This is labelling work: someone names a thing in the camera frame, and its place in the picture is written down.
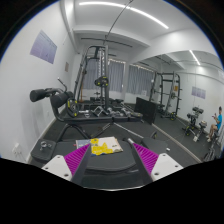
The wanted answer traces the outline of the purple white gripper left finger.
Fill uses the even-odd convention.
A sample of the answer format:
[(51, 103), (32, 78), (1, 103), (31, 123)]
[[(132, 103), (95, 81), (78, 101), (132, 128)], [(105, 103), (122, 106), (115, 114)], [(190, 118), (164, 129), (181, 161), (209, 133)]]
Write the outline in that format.
[(42, 169), (77, 185), (81, 185), (90, 156), (91, 146), (87, 144), (66, 156), (56, 155)]

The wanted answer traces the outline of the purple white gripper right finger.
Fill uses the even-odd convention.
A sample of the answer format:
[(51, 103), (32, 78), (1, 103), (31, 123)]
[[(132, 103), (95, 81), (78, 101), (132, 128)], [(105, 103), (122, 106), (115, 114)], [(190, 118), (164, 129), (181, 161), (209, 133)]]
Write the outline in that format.
[(132, 154), (144, 184), (149, 184), (182, 169), (167, 153), (157, 154), (150, 149), (128, 139)]

